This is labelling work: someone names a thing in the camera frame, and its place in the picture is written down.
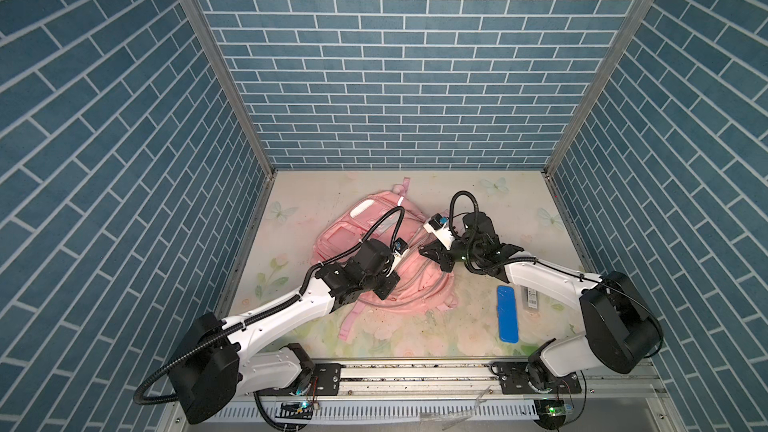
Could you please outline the pink student backpack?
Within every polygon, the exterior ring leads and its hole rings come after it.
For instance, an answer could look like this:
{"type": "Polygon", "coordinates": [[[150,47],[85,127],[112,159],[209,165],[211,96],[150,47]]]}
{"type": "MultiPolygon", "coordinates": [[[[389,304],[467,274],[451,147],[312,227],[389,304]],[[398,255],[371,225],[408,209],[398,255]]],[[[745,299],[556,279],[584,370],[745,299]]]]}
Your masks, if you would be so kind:
{"type": "Polygon", "coordinates": [[[338,337],[346,340],[358,317],[375,309],[399,314],[458,306],[454,277],[422,256],[431,241],[427,217],[407,198],[410,179],[369,195],[316,239],[312,261],[329,281],[336,309],[353,304],[338,337]]]}

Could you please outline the blue pencil case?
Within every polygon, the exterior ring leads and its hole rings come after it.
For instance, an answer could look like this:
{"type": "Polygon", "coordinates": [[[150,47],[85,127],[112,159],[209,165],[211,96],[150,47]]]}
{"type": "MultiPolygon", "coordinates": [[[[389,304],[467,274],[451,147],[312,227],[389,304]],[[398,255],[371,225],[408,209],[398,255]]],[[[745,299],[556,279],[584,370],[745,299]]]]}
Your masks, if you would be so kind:
{"type": "Polygon", "coordinates": [[[509,286],[497,287],[497,318],[499,339],[504,343],[519,341],[519,324],[515,289],[509,286]]]}

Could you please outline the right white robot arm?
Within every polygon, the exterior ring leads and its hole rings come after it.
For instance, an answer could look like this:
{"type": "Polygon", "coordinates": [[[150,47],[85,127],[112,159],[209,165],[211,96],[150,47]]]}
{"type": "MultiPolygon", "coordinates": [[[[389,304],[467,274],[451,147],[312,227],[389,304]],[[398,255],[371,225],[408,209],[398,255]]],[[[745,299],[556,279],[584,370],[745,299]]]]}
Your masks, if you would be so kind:
{"type": "Polygon", "coordinates": [[[463,217],[464,232],[439,214],[424,224],[434,240],[419,249],[445,272],[462,262],[476,275],[540,292],[581,313],[583,330],[539,347],[525,368],[531,388],[551,391],[573,372],[605,366],[627,374],[662,345],[663,329],[632,280],[622,272],[583,273],[553,265],[503,243],[483,212],[463,217]]]}

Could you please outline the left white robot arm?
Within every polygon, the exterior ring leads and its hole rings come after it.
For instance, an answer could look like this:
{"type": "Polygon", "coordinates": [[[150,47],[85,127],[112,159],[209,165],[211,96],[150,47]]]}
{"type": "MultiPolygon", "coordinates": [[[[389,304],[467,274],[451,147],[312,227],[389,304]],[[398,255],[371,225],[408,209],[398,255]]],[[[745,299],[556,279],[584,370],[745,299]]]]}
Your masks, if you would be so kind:
{"type": "Polygon", "coordinates": [[[251,311],[196,319],[173,352],[178,365],[168,377],[191,424],[218,413],[234,397],[266,389],[304,390],[314,369],[307,352],[289,344],[265,347],[289,331],[352,304],[366,293],[386,298],[398,284],[395,268],[408,250],[396,239],[367,239],[347,256],[312,266],[294,292],[251,311]]]}

